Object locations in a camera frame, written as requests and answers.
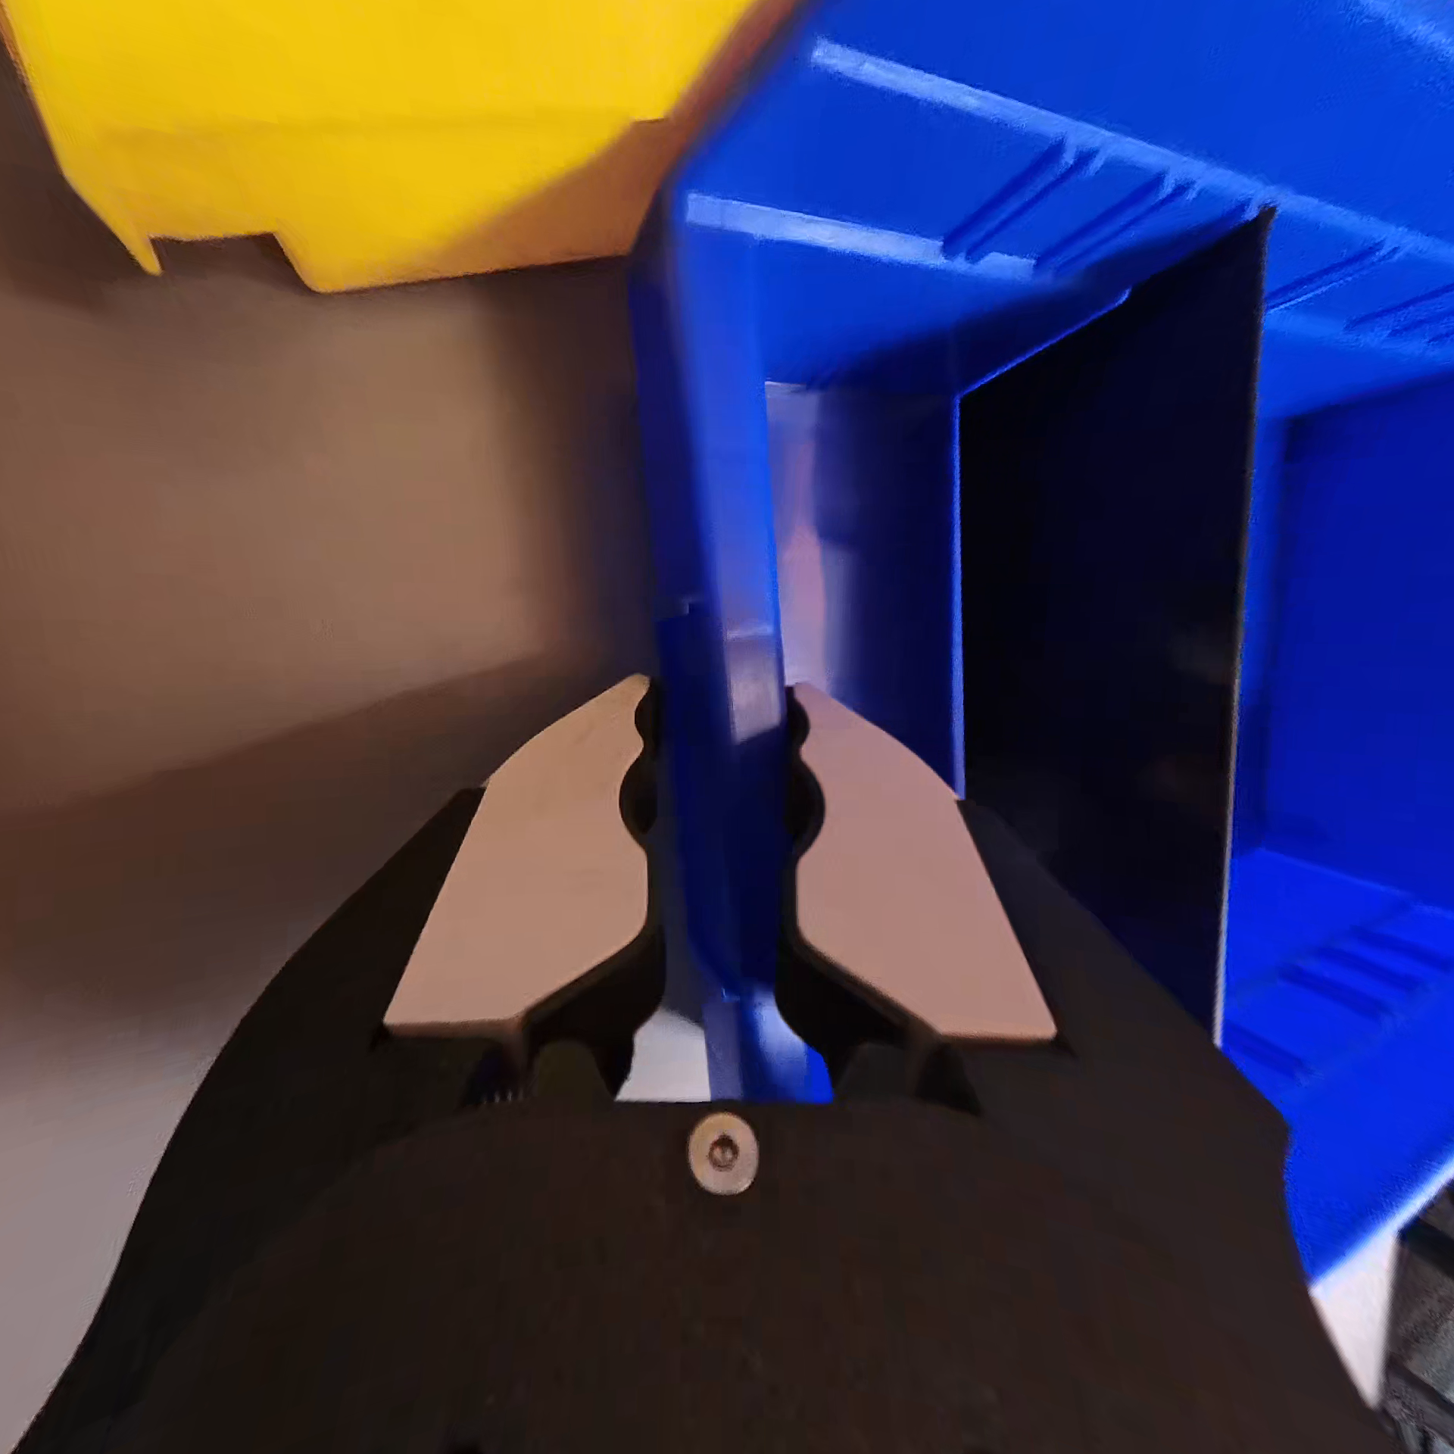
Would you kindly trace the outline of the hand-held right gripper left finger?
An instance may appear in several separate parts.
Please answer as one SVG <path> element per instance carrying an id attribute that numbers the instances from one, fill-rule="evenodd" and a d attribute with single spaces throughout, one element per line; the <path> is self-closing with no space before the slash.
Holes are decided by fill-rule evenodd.
<path id="1" fill-rule="evenodd" d="M 649 834 L 659 702 L 626 675 L 524 740 L 486 780 L 382 1024 L 469 1038 L 517 1074 L 555 1042 L 624 1080 L 666 981 Z"/>

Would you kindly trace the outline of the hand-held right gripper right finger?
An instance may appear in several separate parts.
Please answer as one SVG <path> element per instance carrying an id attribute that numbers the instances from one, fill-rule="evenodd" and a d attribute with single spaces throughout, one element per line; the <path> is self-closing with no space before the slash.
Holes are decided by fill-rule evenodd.
<path id="1" fill-rule="evenodd" d="M 775 1003 L 830 1080 L 1057 1040 L 952 785 L 815 683 L 789 688 L 787 806 Z"/>

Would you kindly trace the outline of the yellow plastic bin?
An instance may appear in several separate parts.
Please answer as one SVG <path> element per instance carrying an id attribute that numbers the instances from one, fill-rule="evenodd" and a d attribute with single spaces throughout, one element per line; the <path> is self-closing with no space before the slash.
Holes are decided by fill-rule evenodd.
<path id="1" fill-rule="evenodd" d="M 801 3 L 3 1 L 53 157 L 148 273 L 271 237 L 309 289 L 630 252 Z"/>

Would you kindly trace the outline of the blue plastic bin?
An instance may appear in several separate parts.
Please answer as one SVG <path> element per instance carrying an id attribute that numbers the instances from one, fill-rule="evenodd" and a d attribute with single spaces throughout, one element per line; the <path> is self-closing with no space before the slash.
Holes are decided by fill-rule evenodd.
<path id="1" fill-rule="evenodd" d="M 1261 207 L 1218 1043 L 1329 1294 L 1450 1178 L 1450 3 L 817 3 L 630 321 L 687 924 L 746 1005 L 787 685 L 969 797 L 962 394 Z"/>

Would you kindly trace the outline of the black bin divider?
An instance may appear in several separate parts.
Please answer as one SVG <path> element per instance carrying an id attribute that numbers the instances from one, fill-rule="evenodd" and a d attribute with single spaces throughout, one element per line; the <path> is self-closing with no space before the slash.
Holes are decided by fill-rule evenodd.
<path id="1" fill-rule="evenodd" d="M 962 394 L 972 803 L 1218 1042 L 1275 211 Z"/>

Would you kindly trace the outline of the black mesh cushion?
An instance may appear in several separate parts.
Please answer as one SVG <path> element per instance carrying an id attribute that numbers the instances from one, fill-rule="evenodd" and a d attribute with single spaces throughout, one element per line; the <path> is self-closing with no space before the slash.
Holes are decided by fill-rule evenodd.
<path id="1" fill-rule="evenodd" d="M 1379 1414 L 1407 1452 L 1452 1450 L 1452 1183 L 1398 1232 Z"/>

